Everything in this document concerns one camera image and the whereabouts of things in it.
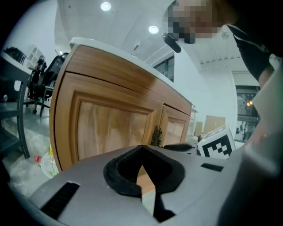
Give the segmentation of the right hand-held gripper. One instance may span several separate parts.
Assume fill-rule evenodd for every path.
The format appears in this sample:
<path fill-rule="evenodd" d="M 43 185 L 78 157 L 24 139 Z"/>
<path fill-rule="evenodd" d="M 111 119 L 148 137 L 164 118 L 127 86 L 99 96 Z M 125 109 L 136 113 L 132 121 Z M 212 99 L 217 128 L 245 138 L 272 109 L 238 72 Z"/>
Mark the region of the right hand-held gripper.
<path fill-rule="evenodd" d="M 170 151 L 189 151 L 195 148 L 189 143 L 168 144 L 164 149 Z M 207 133 L 199 142 L 198 149 L 202 157 L 228 159 L 236 149 L 228 125 L 221 126 Z"/>

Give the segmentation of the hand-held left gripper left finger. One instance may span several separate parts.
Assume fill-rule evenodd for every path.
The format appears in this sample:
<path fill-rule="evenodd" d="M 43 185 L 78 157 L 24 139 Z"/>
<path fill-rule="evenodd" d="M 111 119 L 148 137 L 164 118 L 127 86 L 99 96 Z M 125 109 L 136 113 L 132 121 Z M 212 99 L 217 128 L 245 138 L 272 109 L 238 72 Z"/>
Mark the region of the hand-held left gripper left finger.
<path fill-rule="evenodd" d="M 58 217 L 68 226 L 155 226 L 140 198 L 122 196 L 108 186 L 105 165 L 132 147 L 83 159 L 40 186 L 29 200 L 41 209 L 67 182 L 79 185 Z"/>

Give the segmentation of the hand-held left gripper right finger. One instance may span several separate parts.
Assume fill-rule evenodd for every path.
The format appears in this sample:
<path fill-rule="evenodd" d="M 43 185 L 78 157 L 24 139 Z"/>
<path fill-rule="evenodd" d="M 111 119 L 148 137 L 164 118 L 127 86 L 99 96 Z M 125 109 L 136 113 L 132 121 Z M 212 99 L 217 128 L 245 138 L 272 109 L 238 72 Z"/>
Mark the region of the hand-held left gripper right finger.
<path fill-rule="evenodd" d="M 185 177 L 175 191 L 161 195 L 165 209 L 175 216 L 163 222 L 142 220 L 141 226 L 218 226 L 221 208 L 239 170 L 241 150 L 224 160 L 151 149 L 182 164 Z"/>

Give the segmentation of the person's right forearm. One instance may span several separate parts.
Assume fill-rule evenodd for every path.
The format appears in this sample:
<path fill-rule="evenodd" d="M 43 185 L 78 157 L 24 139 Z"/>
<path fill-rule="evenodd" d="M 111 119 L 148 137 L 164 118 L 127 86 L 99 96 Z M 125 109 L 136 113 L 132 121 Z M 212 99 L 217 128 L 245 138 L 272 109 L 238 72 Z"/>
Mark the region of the person's right forearm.
<path fill-rule="evenodd" d="M 265 127 L 262 124 L 258 124 L 251 137 L 240 147 L 240 149 L 244 150 L 251 143 L 258 143 L 269 135 L 270 133 L 266 131 Z"/>

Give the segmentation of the wooden cabinet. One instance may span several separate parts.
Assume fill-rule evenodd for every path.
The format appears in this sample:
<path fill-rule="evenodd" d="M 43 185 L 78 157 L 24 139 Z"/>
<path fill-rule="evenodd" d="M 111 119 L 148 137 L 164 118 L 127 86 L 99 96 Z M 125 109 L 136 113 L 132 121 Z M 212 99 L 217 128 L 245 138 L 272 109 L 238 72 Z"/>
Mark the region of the wooden cabinet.
<path fill-rule="evenodd" d="M 191 104 L 151 73 L 111 53 L 74 45 L 59 72 L 51 103 L 50 137 L 56 165 L 54 115 L 58 91 L 67 72 L 122 86 L 154 98 L 162 102 L 163 106 L 166 105 L 189 116 L 191 114 Z M 151 147 L 162 149 L 161 135 L 159 123 L 154 128 L 150 144 L 129 146 L 132 147 L 130 151 L 111 159 L 103 169 L 106 183 L 120 194 L 139 197 L 141 189 L 136 180 L 140 168 L 144 167 L 158 194 L 175 191 L 185 177 L 185 170 L 177 161 L 151 149 Z"/>

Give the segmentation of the pile of plastic bottles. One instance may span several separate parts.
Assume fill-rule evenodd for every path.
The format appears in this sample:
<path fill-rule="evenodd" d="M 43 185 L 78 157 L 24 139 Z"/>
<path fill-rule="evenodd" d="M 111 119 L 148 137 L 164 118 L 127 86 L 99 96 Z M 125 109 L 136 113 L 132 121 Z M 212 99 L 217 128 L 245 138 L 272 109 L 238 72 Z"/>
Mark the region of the pile of plastic bottles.
<path fill-rule="evenodd" d="M 43 156 L 35 156 L 35 162 L 41 168 L 42 172 L 49 178 L 55 177 L 59 174 L 56 162 L 54 159 L 53 151 L 51 145 L 49 146 L 48 152 Z"/>

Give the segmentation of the dark framed window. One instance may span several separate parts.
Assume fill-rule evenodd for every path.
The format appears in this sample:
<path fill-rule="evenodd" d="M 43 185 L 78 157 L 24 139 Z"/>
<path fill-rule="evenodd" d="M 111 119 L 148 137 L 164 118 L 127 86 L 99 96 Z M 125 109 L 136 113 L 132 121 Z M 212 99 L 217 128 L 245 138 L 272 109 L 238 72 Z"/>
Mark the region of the dark framed window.
<path fill-rule="evenodd" d="M 174 82 L 174 66 L 175 66 L 174 56 L 162 61 L 154 68 L 168 78 L 171 82 Z"/>

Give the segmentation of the dark metal washstand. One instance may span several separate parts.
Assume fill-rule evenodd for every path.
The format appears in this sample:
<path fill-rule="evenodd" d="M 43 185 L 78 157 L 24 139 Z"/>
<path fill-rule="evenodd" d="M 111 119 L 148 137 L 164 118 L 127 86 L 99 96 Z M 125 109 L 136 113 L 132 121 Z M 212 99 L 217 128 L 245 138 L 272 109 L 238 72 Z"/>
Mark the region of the dark metal washstand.
<path fill-rule="evenodd" d="M 23 124 L 23 106 L 26 87 L 29 79 L 29 70 L 22 64 L 11 58 L 7 53 L 0 53 L 0 81 L 13 80 L 20 81 L 17 107 L 8 110 L 0 107 L 0 160 L 7 156 L 10 151 L 21 148 L 21 152 L 27 159 L 30 157 Z M 8 132 L 1 125 L 1 121 L 16 117 L 18 137 Z"/>

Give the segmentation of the black office chair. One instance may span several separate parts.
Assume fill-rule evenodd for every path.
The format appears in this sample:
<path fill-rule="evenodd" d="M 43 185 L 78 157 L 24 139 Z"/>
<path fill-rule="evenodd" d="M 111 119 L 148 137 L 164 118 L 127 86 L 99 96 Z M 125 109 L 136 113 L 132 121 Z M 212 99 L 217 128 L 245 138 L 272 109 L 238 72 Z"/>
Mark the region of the black office chair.
<path fill-rule="evenodd" d="M 60 69 L 68 56 L 68 53 L 63 53 L 59 56 L 56 56 L 51 64 L 47 66 L 45 73 L 40 76 L 40 80 L 36 86 L 35 97 L 33 96 L 33 76 L 36 72 L 36 66 L 32 69 L 32 74 L 29 77 L 27 87 L 28 87 L 28 100 L 24 102 L 24 105 L 28 107 L 29 105 L 34 105 L 34 109 L 32 111 L 33 114 L 37 113 L 37 106 L 40 105 L 40 115 L 42 115 L 44 108 L 50 108 L 45 104 L 45 101 L 52 97 L 54 86 L 60 72 Z"/>

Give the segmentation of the person's black t-shirt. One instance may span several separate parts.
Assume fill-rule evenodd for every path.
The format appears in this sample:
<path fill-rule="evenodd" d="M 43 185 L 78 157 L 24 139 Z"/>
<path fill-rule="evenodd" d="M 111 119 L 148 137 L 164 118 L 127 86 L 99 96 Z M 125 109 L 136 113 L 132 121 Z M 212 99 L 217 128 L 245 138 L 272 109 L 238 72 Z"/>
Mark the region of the person's black t-shirt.
<path fill-rule="evenodd" d="M 228 25 L 248 71 L 258 80 L 271 64 L 270 55 L 283 58 L 283 0 L 226 0 L 238 18 Z"/>

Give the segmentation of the white shelf unit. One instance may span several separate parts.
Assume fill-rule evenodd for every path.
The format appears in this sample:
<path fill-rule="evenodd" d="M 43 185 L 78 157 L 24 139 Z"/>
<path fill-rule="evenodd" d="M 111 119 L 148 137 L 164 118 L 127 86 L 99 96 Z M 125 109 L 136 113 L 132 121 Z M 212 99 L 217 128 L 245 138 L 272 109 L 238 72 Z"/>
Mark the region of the white shelf unit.
<path fill-rule="evenodd" d="M 27 57 L 27 67 L 28 68 L 34 68 L 40 56 L 43 56 L 45 58 L 45 56 L 43 55 L 41 50 L 38 48 L 38 46 L 34 44 L 28 46 L 25 54 Z"/>

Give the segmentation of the black storage box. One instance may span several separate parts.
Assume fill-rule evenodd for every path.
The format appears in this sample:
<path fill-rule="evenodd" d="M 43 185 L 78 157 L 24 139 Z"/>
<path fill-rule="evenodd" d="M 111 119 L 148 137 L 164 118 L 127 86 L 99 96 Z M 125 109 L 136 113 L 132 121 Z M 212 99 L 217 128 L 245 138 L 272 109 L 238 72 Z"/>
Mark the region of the black storage box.
<path fill-rule="evenodd" d="M 26 55 L 20 51 L 18 48 L 10 47 L 4 50 L 6 54 L 8 54 L 11 58 L 19 62 L 20 64 L 24 64 L 26 59 Z"/>

